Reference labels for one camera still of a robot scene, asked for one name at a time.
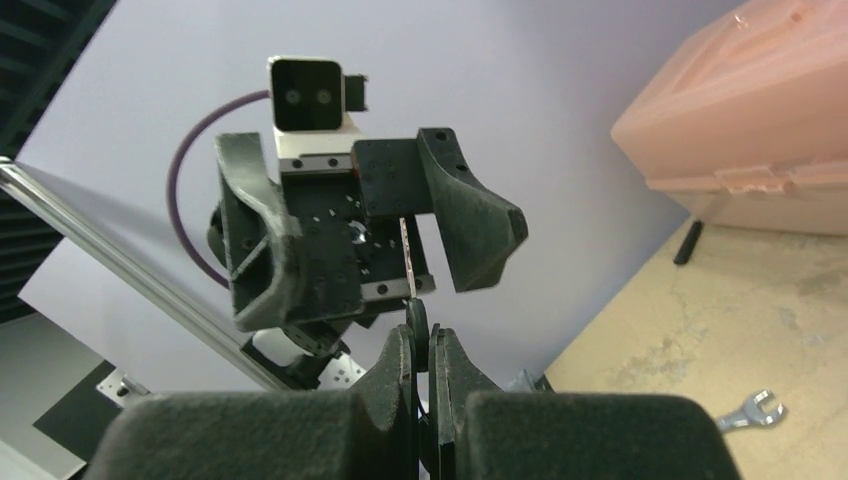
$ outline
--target wrench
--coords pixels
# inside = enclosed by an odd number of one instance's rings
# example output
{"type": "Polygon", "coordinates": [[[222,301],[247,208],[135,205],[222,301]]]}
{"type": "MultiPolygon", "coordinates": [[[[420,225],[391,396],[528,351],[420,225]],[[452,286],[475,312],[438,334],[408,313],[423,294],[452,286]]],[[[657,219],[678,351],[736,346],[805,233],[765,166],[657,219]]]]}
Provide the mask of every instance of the wrench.
{"type": "Polygon", "coordinates": [[[722,415],[716,419],[716,426],[722,433],[745,427],[773,427],[786,414],[786,407],[782,403],[770,412],[764,412],[760,403],[766,399],[774,398],[769,390],[752,393],[745,399],[738,410],[722,415]]]}

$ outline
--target camera lens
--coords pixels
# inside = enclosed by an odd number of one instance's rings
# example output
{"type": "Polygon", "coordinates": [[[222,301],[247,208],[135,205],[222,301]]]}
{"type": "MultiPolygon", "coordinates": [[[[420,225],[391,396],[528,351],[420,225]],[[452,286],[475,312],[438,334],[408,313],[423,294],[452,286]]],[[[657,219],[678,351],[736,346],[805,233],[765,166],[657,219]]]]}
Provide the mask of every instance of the camera lens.
{"type": "Polygon", "coordinates": [[[286,92],[286,101],[292,105],[300,103],[300,92],[297,90],[289,90],[286,92]]]}
{"type": "Polygon", "coordinates": [[[330,103],[330,100],[333,99],[333,96],[330,95],[330,92],[328,92],[327,90],[319,90],[317,96],[318,103],[320,103],[321,105],[326,105],[330,103]]]}

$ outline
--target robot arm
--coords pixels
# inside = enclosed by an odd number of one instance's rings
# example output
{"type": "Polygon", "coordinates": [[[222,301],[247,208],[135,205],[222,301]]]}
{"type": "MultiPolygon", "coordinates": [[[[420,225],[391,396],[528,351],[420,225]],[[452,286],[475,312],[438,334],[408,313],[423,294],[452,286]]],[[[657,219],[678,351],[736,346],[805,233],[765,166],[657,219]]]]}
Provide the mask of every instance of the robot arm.
{"type": "Polygon", "coordinates": [[[419,461],[443,480],[740,478],[689,400],[504,393],[453,330],[430,330],[417,294],[434,284],[415,216],[435,214],[458,292],[499,282],[527,238],[524,216],[474,178],[450,129],[361,138],[347,77],[327,62],[271,63],[278,179],[257,134],[218,137],[210,246],[230,274],[236,326],[259,330],[245,353],[292,388],[315,388],[346,358],[351,323],[405,309],[406,324],[346,390],[141,402],[110,428],[86,478],[412,479],[419,461]],[[430,412],[419,416],[421,372],[430,412]]]}

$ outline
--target plastic storage case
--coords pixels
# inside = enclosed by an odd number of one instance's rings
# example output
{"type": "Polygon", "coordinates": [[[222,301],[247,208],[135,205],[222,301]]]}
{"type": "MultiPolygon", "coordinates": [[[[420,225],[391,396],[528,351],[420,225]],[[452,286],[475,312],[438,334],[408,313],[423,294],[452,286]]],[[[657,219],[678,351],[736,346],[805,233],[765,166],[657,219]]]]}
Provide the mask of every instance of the plastic storage case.
{"type": "Polygon", "coordinates": [[[848,235],[848,0],[755,0],[668,60],[612,137],[709,223],[848,235]]]}

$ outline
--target black metal plate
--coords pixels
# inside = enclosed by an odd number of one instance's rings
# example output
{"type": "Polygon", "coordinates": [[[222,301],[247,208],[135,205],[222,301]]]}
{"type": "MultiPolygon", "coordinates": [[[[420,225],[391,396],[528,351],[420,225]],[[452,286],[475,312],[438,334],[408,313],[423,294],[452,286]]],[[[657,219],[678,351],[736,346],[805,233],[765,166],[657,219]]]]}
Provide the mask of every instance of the black metal plate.
{"type": "Polygon", "coordinates": [[[353,144],[353,159],[369,218],[398,219],[433,212],[414,139],[360,140],[353,144]]]}
{"type": "Polygon", "coordinates": [[[288,320],[314,321],[362,312],[365,301],[347,224],[311,222],[304,230],[308,283],[303,301],[292,309],[288,320]]]}
{"type": "MultiPolygon", "coordinates": [[[[427,259],[415,217],[406,219],[409,254],[416,275],[427,275],[427,259]]],[[[357,248],[361,260],[362,283],[375,283],[406,277],[403,260],[403,242],[400,235],[400,219],[371,221],[368,225],[368,242],[357,248]]]]}

